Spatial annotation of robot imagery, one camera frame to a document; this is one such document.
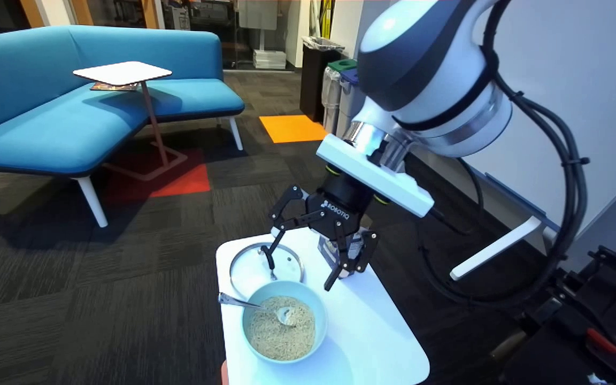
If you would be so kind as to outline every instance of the metal stand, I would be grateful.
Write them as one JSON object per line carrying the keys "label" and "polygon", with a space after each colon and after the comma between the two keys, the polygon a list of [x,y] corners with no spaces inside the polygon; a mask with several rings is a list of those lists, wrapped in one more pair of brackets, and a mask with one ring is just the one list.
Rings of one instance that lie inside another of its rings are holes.
{"label": "metal stand", "polygon": [[97,191],[94,191],[94,183],[93,183],[93,177],[76,177],[76,181],[79,183],[79,191],[85,194],[85,200],[94,214],[94,220],[100,229],[110,226],[110,220],[108,220],[108,214],[102,212],[100,207],[100,200],[97,196]]}
{"label": "metal stand", "polygon": [[538,216],[530,216],[527,223],[522,223],[520,226],[511,229],[510,233],[505,233],[502,237],[499,237],[489,246],[481,248],[477,255],[465,259],[461,266],[456,266],[451,270],[449,275],[453,281],[461,281],[463,275],[467,275],[472,270],[477,270],[479,266],[493,260],[499,253],[502,253],[505,248],[518,244],[520,240],[525,240],[527,236],[530,236],[533,231],[538,231],[542,226],[544,226],[544,223]]}
{"label": "metal stand", "polygon": [[153,181],[153,179],[161,177],[162,174],[166,174],[166,171],[175,168],[177,164],[183,164],[188,155],[177,151],[177,150],[174,150],[174,148],[166,148],[162,143],[161,125],[159,125],[159,120],[156,120],[156,113],[154,113],[154,102],[153,102],[153,97],[150,97],[150,87],[145,86],[145,81],[140,81],[140,86],[141,86],[145,112],[150,113],[150,125],[153,125],[153,132],[154,132],[153,145],[156,145],[162,164],[159,168],[150,171],[150,174],[137,174],[137,171],[130,171],[130,168],[125,168],[125,167],[117,167],[117,164],[111,164],[111,162],[104,162],[104,167],[116,171],[116,174],[129,175],[132,179]]}

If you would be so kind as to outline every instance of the bowl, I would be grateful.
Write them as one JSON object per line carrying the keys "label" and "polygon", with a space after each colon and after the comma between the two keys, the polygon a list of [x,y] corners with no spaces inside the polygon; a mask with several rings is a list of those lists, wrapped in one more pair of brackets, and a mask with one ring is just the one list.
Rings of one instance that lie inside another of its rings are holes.
{"label": "bowl", "polygon": [[[273,281],[257,288],[242,312],[243,340],[251,351],[272,363],[297,363],[325,340],[328,316],[322,298],[295,281]],[[279,307],[291,307],[294,324],[282,324]]]}

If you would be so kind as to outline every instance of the small white table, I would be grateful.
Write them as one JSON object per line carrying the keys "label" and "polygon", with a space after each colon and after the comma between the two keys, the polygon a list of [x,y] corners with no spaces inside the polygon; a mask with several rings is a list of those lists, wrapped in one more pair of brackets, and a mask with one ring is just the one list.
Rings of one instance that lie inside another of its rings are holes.
{"label": "small white table", "polygon": [[85,78],[99,81],[102,86],[113,86],[116,89],[132,89],[129,86],[141,87],[143,104],[145,104],[145,112],[150,113],[153,132],[154,132],[154,140],[156,140],[154,145],[159,148],[162,164],[159,168],[145,174],[145,175],[134,174],[134,171],[125,168],[125,167],[117,167],[117,164],[110,164],[110,162],[104,164],[108,168],[113,168],[117,174],[125,174],[129,177],[141,179],[141,181],[150,181],[150,179],[156,179],[159,175],[171,171],[174,167],[183,164],[188,159],[187,154],[183,154],[174,148],[166,148],[162,143],[161,125],[159,125],[159,120],[154,113],[154,102],[150,97],[150,87],[145,83],[150,78],[170,77],[171,70],[161,68],[161,66],[153,66],[145,61],[116,61],[116,64],[104,64],[104,66],[78,68],[73,73],[78,77],[85,77]]}
{"label": "small white table", "polygon": [[[400,316],[389,293],[369,267],[363,273],[337,281],[324,288],[330,273],[319,255],[319,233],[313,229],[286,231],[282,246],[304,266],[304,283],[314,288],[328,307],[328,338],[307,361],[273,365],[262,361],[242,335],[242,307],[220,305],[226,370],[231,385],[404,385],[422,382],[430,361]],[[217,249],[219,288],[236,293],[229,281],[233,257],[251,244],[272,242],[272,236],[233,240]]]}

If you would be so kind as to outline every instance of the table leg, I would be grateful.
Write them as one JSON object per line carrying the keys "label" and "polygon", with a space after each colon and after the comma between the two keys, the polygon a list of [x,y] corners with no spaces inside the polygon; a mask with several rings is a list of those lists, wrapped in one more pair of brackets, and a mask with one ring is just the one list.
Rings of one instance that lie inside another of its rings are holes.
{"label": "table leg", "polygon": [[154,113],[154,102],[153,102],[150,87],[145,86],[145,81],[141,81],[140,86],[141,86],[145,112],[150,113],[153,132],[154,132],[154,139],[156,139],[156,148],[159,148],[161,161],[162,161],[162,164],[166,164],[166,154],[165,154],[165,145],[162,145],[162,136],[161,136],[161,125],[159,125],[159,120],[156,120],[156,113]]}
{"label": "table leg", "polygon": [[143,94],[143,106],[145,112],[150,113],[150,125],[153,125],[153,132],[154,132],[154,145],[159,150],[159,155],[161,155],[161,167],[150,171],[150,174],[137,174],[137,171],[130,171],[130,168],[125,168],[125,167],[117,167],[117,164],[110,164],[104,162],[108,168],[116,171],[116,174],[123,174],[123,175],[129,175],[132,179],[141,179],[141,181],[150,181],[150,179],[156,179],[159,175],[175,168],[177,164],[183,164],[188,155],[174,150],[174,148],[166,148],[162,143],[162,136],[161,136],[161,125],[159,125],[159,120],[156,120],[156,113],[154,113],[154,102],[153,102],[153,94],[150,94],[150,87],[145,86],[145,81],[140,83],[141,86],[141,94]]}

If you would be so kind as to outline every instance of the white panel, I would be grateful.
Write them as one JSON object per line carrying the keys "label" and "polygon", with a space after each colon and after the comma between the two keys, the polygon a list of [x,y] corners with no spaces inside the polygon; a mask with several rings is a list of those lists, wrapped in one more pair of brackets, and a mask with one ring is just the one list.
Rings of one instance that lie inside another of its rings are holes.
{"label": "white panel", "polygon": [[304,43],[301,38],[308,37],[308,0],[286,0],[286,37],[284,37],[284,52],[286,60],[301,68],[304,64]]}
{"label": "white panel", "polygon": [[279,0],[237,0],[240,28],[277,29]]}
{"label": "white panel", "polygon": [[37,0],[48,25],[68,25],[70,13],[63,0]]}
{"label": "white panel", "polygon": [[345,56],[355,57],[357,28],[363,11],[363,0],[337,0],[332,40],[345,46]]}
{"label": "white panel", "polygon": [[[592,159],[589,226],[616,198],[616,2],[511,2],[497,48],[502,77],[564,117],[581,154]],[[560,161],[520,112],[510,130],[469,162],[560,223]]]}

